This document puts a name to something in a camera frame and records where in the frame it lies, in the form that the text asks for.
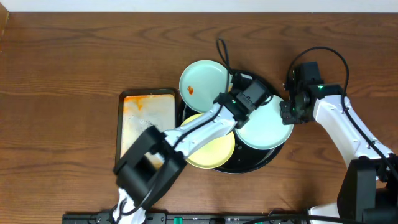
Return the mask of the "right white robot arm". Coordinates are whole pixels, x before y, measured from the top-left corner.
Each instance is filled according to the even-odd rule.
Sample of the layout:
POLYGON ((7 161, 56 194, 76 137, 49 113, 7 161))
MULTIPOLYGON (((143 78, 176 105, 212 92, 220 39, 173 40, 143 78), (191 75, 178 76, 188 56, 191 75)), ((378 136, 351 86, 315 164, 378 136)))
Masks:
POLYGON ((337 218, 397 223, 397 155, 370 132, 338 84, 286 83, 280 104, 284 124, 320 124, 339 150, 347 171, 336 202, 312 207, 313 223, 337 218))

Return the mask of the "black round tray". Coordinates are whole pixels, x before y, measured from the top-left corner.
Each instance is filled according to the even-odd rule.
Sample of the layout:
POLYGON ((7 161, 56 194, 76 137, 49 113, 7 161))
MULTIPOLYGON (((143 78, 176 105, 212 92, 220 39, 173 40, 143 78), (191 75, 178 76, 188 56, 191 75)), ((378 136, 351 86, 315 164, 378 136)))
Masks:
MULTIPOLYGON (((263 77, 247 70, 233 70, 236 73, 248 75, 254 79, 258 79, 263 82, 268 90, 274 95, 274 99, 276 98, 276 96, 281 96, 280 93, 263 77)), ((187 118, 198 113, 199 112, 196 112, 189 108, 186 103, 181 100, 177 110, 176 124, 180 126, 187 118)), ((280 146, 266 150, 255 149, 248 146, 246 143, 243 143, 243 141, 238 138, 235 129, 233 130, 233 134, 235 137, 235 145, 231 157, 221 166, 212 168, 213 170, 227 174, 243 174, 253 172, 264 167, 271 160, 273 160, 273 158, 278 155, 284 145, 284 143, 282 143, 280 146)))

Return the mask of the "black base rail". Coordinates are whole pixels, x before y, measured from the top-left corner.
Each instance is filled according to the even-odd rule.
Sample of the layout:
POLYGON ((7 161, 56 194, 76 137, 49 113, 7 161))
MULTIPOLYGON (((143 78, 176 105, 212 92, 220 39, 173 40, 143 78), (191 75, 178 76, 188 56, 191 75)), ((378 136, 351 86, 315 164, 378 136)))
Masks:
MULTIPOLYGON (((107 224, 116 223, 118 216, 111 212, 99 213, 66 213, 62 216, 62 224, 107 224)), ((137 212, 123 217, 120 223, 145 224, 240 224, 261 218, 260 215, 237 214, 167 214, 137 212)))

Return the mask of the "yellow plate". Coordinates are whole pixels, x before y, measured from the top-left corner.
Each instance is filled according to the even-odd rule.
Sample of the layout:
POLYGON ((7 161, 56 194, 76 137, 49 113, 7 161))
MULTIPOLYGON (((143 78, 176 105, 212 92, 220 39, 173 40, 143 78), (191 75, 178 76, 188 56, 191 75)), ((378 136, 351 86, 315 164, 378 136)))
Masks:
POLYGON ((233 155, 235 148, 235 137, 233 132, 226 136, 212 140, 196 152, 194 152, 187 162, 201 169, 213 169, 226 163, 233 155))

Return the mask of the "black rectangular soapy tray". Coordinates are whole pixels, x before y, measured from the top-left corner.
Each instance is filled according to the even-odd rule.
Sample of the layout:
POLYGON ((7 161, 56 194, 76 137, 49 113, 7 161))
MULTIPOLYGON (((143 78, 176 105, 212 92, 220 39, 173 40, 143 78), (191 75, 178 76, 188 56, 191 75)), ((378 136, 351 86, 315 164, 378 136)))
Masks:
POLYGON ((159 131, 177 126, 178 93, 174 88, 125 90, 119 95, 117 162, 148 127, 159 131))

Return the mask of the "mint plate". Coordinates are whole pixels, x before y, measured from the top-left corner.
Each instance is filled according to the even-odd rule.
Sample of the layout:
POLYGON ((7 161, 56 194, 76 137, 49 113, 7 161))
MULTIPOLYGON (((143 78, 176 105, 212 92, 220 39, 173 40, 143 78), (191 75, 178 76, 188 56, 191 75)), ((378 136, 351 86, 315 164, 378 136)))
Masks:
POLYGON ((280 116, 282 98, 274 95, 271 101, 249 115, 249 121, 236 134, 243 143, 259 150, 272 149, 284 143, 293 131, 293 124, 284 125, 280 116))
POLYGON ((205 113, 213 101, 225 92, 227 69, 212 60, 199 60, 190 64, 182 73, 179 92, 182 100, 194 111, 205 113))

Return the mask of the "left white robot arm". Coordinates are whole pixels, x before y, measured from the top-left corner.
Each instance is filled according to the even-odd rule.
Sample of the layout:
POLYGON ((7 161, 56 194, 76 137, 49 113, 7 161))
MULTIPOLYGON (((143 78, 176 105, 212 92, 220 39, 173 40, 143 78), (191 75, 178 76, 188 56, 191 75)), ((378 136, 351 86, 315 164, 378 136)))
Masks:
POLYGON ((175 182, 187 158, 209 142, 241 128, 269 96, 258 79, 220 93, 211 110, 175 129, 147 128, 116 163, 113 172, 121 190, 115 223, 148 209, 175 182))

